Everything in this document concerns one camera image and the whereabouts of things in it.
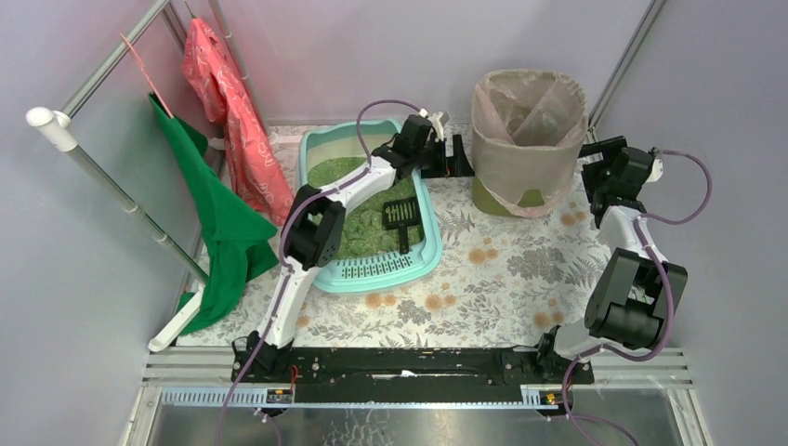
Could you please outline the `black litter scoop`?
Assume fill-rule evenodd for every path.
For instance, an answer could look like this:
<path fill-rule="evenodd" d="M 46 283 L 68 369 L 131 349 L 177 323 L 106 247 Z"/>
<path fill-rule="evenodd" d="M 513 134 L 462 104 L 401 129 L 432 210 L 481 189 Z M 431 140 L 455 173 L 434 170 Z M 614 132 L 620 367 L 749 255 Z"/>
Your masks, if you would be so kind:
<path fill-rule="evenodd" d="M 416 197 L 393 200 L 383 203 L 382 225 L 385 230 L 395 230 L 398 233 L 399 253 L 410 253 L 410 239 L 408 229 L 421 224 L 419 204 Z"/>

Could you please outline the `bin with plastic liner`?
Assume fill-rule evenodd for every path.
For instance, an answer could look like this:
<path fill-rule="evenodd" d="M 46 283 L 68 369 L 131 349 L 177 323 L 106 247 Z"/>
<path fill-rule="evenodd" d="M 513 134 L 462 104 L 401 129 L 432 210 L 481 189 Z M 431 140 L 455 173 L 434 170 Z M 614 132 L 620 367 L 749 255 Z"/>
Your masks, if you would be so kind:
<path fill-rule="evenodd" d="M 471 106 L 473 204 L 494 216 L 550 214 L 571 189 L 588 121 L 585 92 L 568 74 L 487 73 Z"/>

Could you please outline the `teal litter box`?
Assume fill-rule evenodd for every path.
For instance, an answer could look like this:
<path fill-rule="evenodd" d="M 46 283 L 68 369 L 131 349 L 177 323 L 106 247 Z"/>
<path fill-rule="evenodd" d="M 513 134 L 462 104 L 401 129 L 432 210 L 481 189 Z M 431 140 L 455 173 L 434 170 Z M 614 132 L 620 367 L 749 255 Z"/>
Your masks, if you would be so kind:
<path fill-rule="evenodd" d="M 355 158 L 359 164 L 365 161 L 354 123 L 310 130 L 300 142 L 297 184 L 320 187 L 321 182 L 313 179 L 317 166 L 349 158 Z M 418 170 L 412 172 L 410 182 L 413 196 L 418 200 L 421 225 L 416 234 L 409 236 L 409 252 L 399 251 L 396 230 L 385 230 L 383 236 L 391 240 L 392 247 L 376 249 L 368 256 L 352 255 L 347 259 L 336 256 L 318 273 L 315 287 L 333 294 L 368 293 L 416 280 L 439 264 L 442 241 L 427 184 Z"/>

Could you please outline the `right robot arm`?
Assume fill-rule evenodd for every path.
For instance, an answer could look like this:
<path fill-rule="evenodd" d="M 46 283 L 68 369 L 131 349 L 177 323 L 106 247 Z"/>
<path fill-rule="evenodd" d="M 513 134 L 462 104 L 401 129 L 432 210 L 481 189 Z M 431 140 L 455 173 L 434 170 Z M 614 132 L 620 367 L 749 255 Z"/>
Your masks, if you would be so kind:
<path fill-rule="evenodd" d="M 581 176 L 590 212 L 610 260 L 587 302 L 582 320 L 543 334 L 533 362 L 538 374 L 556 375 L 574 359 L 612 351 L 630 361 L 647 361 L 664 346 L 688 280 L 670 263 L 647 228 L 642 187 L 663 174 L 656 150 L 628 145 L 622 136 L 585 144 L 579 155 L 599 155 Z"/>

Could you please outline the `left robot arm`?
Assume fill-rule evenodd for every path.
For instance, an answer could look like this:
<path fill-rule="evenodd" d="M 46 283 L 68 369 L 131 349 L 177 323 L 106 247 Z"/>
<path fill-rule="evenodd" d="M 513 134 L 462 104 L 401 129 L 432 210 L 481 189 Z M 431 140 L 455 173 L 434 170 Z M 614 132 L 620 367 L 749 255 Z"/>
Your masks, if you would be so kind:
<path fill-rule="evenodd" d="M 281 272 L 266 316 L 236 349 L 233 379 L 277 379 L 287 373 L 296 320 L 318 273 L 340 248 L 346 216 L 375 194 L 388 190 L 417 170 L 436 167 L 445 152 L 445 111 L 421 110 L 407 117 L 393 139 L 367 150 L 366 161 L 344 177 L 320 188 L 302 186 L 282 229 Z"/>

